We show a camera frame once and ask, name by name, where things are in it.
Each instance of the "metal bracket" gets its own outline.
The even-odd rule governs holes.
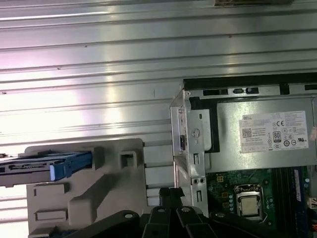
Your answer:
[[[206,177],[191,179],[192,204],[201,209],[203,214],[208,217],[208,197]]]
[[[205,176],[205,150],[211,148],[209,110],[186,111],[186,118],[189,174]]]

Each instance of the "screw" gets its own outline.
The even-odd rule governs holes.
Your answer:
[[[189,211],[190,211],[190,209],[188,207],[183,207],[182,208],[182,212],[189,212]]]
[[[195,128],[193,131],[192,131],[192,136],[194,138],[198,138],[200,136],[200,130]]]
[[[223,218],[223,217],[225,217],[225,214],[222,212],[217,212],[216,217]]]
[[[133,215],[132,215],[132,214],[125,214],[124,217],[125,217],[125,218],[132,218]]]

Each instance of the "barcode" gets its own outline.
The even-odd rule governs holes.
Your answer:
[[[251,130],[251,128],[242,129],[242,137],[243,138],[252,138],[252,130]]]

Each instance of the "green circuit board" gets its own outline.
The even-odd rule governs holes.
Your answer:
[[[231,171],[207,175],[208,194],[212,195],[225,211],[235,214],[238,214],[235,186],[244,184],[258,184],[261,187],[263,213],[261,223],[275,228],[276,218],[271,169]]]

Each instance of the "80 plus logo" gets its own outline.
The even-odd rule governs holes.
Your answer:
[[[280,143],[282,141],[282,136],[280,131],[273,132],[273,141],[274,143]]]

